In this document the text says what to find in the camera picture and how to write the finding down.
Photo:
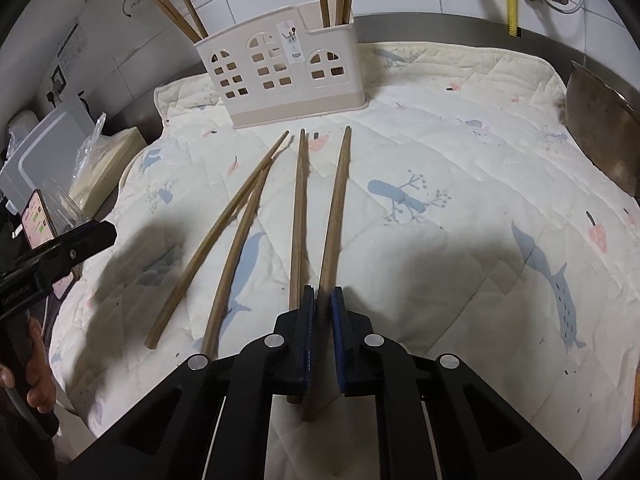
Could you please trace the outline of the left hand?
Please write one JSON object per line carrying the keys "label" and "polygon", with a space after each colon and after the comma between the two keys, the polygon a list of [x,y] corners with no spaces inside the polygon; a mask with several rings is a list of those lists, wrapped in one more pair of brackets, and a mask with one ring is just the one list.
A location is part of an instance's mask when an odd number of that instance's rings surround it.
{"label": "left hand", "polygon": [[42,340],[40,323],[35,318],[28,322],[32,340],[32,356],[26,364],[24,376],[29,384],[27,403],[41,414],[53,411],[56,388]]}

